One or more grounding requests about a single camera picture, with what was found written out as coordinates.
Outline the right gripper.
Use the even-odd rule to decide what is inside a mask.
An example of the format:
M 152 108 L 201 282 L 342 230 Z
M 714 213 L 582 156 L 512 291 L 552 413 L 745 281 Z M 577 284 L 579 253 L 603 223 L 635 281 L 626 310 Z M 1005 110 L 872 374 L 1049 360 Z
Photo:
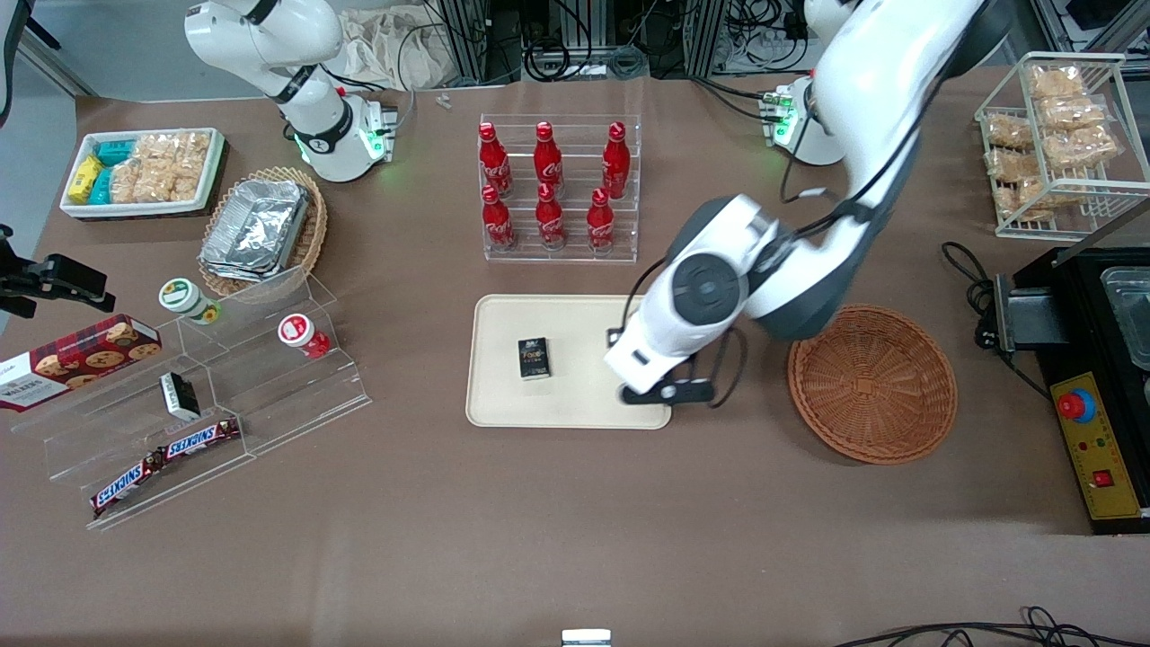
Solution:
M 85 263 L 63 254 L 49 254 L 40 263 L 40 275 L 31 270 L 32 265 L 34 262 L 3 262 L 1 311 L 6 315 L 33 318 L 37 310 L 34 298 L 41 292 L 40 277 L 41 282 L 49 283 L 49 299 L 71 300 L 103 313 L 115 311 L 116 296 L 106 288 L 106 284 L 98 283 L 98 271 Z

